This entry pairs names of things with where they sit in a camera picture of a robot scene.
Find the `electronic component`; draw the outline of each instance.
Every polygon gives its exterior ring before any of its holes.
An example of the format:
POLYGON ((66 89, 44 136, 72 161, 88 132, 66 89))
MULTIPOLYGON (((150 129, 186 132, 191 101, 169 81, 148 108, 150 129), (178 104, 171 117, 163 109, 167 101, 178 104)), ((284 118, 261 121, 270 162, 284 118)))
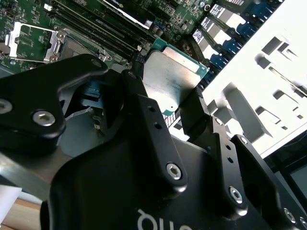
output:
POLYGON ((110 6, 117 9, 124 16, 136 22, 137 24, 149 29, 154 21, 154 17, 147 14, 142 8, 139 8, 136 3, 130 0, 102 0, 110 6))
POLYGON ((157 38, 144 64, 143 82, 149 97, 171 115, 209 71, 162 39, 157 38))
MULTIPOLYGON (((16 43, 16 39, 19 38, 19 36, 20 36, 22 26, 43 30, 45 32, 51 32, 52 37, 55 37, 56 34, 58 33, 56 31, 49 30, 49 29, 46 29, 46 28, 42 28, 42 27, 38 27, 38 26, 34 26, 34 25, 29 25, 29 24, 24 24, 24 23, 20 23, 20 22, 15 22, 14 30, 11 31, 9 34, 7 34, 6 37, 5 37, 5 45, 9 46, 10 49, 11 49, 10 50, 10 58, 13 58, 15 60, 26 60, 26 61, 33 61, 33 62, 49 62, 50 56, 49 56, 48 51, 47 51, 47 54, 46 54, 46 56, 44 57, 43 60, 26 59, 26 58, 17 57, 18 43, 16 43)), ((52 44, 52 46, 49 50, 52 50, 55 45, 56 44, 52 44)))
POLYGON ((67 38, 63 45, 59 60, 71 58, 80 54, 92 53, 84 46, 78 44, 76 41, 72 40, 71 38, 67 38))
POLYGON ((188 27, 187 24, 182 24, 181 29, 182 29, 182 30, 186 30, 187 27, 188 27))
POLYGON ((168 12, 164 11, 164 9, 161 8, 151 7, 150 11, 158 17, 163 18, 165 21, 169 21, 172 17, 168 12))

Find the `green circuit board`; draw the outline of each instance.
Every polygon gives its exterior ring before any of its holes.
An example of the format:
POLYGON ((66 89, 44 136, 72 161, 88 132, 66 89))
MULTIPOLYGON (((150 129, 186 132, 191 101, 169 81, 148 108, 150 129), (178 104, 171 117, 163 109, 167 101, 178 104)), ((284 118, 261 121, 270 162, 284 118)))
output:
MULTIPOLYGON (((174 45, 182 35, 190 34, 195 25, 204 17, 204 8, 200 0, 175 0, 178 3, 170 17, 156 15, 153 9, 159 12, 168 11, 169 4, 165 0, 133 0, 140 9, 148 15, 154 16, 154 24, 163 30, 163 39, 174 45)), ((203 1, 211 4, 212 0, 203 1)), ((111 66, 114 63, 129 65, 133 54, 139 47, 149 50, 157 36, 151 29, 144 29, 132 23, 129 19, 110 9, 101 0, 52 0, 52 11, 44 9, 44 0, 0 0, 0 42, 5 41, 14 29, 15 22, 34 25, 54 30, 55 26, 69 28, 86 37, 91 43, 103 47, 110 55, 105 63, 111 66)), ((22 26, 16 43, 17 57, 27 60, 43 60, 50 47, 51 32, 22 26)), ((84 47, 92 49, 91 44, 78 40, 84 47)), ((13 72, 21 72, 43 63, 35 61, 12 60, 10 55, 1 53, 0 64, 13 72)))

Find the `screw hole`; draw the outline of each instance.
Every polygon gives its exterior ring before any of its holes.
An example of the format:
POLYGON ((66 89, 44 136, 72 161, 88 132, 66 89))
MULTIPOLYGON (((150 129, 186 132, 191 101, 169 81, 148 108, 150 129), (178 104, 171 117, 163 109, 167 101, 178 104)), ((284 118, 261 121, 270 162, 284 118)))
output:
POLYGON ((227 160, 228 160, 230 163, 233 163, 233 162, 234 162, 230 157, 227 157, 227 160))
POLYGON ((149 106, 148 109, 149 109, 151 112, 153 112, 153 113, 155 112, 155 109, 154 109, 153 107, 151 107, 151 106, 149 106))
POLYGON ((173 174, 177 174, 178 172, 177 172, 177 169, 174 169, 174 168, 171 168, 171 172, 173 173, 173 174))
POLYGON ((162 126, 159 123, 154 123, 154 127, 157 129, 162 129, 162 126))
POLYGON ((50 117, 46 114, 38 116, 40 120, 50 121, 50 117))

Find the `ram slot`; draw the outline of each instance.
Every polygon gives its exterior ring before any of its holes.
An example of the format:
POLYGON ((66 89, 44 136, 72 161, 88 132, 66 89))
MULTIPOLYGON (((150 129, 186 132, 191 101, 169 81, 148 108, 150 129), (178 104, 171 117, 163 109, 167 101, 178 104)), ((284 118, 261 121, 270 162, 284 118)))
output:
POLYGON ((154 36, 150 34, 147 30, 141 28, 137 24, 132 24, 131 22, 125 20, 124 18, 122 18, 122 15, 116 14, 107 7, 105 7, 105 12, 104 15, 102 16, 80 5, 77 2, 73 1, 72 3, 75 4, 77 7, 79 7, 80 9, 82 9, 83 11, 91 14, 94 17, 94 20, 98 19, 102 21, 104 24, 110 27, 112 31, 116 31, 117 33, 124 33, 125 35, 134 38, 137 41, 144 40, 150 43, 153 43, 155 41, 154 36))
POLYGON ((134 44, 136 47, 133 47, 130 44, 119 40, 117 37, 114 37, 62 4, 54 3, 53 8, 54 16, 56 18, 60 19, 69 27, 76 29, 88 36, 90 39, 98 42, 103 47, 113 50, 123 58, 130 60, 134 52, 137 50, 137 44, 134 44))

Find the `metal plate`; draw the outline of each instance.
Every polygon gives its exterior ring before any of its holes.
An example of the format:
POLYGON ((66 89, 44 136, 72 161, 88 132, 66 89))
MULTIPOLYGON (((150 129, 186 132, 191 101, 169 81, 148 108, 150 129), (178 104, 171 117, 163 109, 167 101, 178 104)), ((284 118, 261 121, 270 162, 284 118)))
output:
POLYGON ((167 55, 168 57, 172 58, 173 60, 177 61, 181 65, 187 67, 189 70, 193 71, 194 73, 197 72, 199 69, 199 66, 192 62, 191 60, 187 59, 185 56, 179 54, 175 50, 173 50, 171 47, 166 47, 163 50, 163 53, 167 55))
MULTIPOLYGON (((307 97, 279 74, 296 86, 307 87, 307 45, 300 30, 300 25, 306 24, 306 7, 303 0, 284 1, 203 93, 212 107, 210 112, 224 122, 230 136, 244 133, 263 158, 307 129, 307 97), (276 39, 281 41, 277 46, 272 44, 276 39), (267 67, 260 62, 261 57, 269 61, 267 67), (279 91, 283 96, 276 98, 279 91)), ((220 19, 233 28, 244 23, 227 10, 220 19)), ((223 31, 213 29, 210 34, 216 42, 222 44, 229 39, 223 31)), ((203 50, 210 58, 212 49, 203 50)), ((183 136, 182 130, 176 136, 183 136)))
POLYGON ((153 51, 144 65, 147 94, 162 112, 174 112, 200 80, 199 75, 160 51, 153 51))

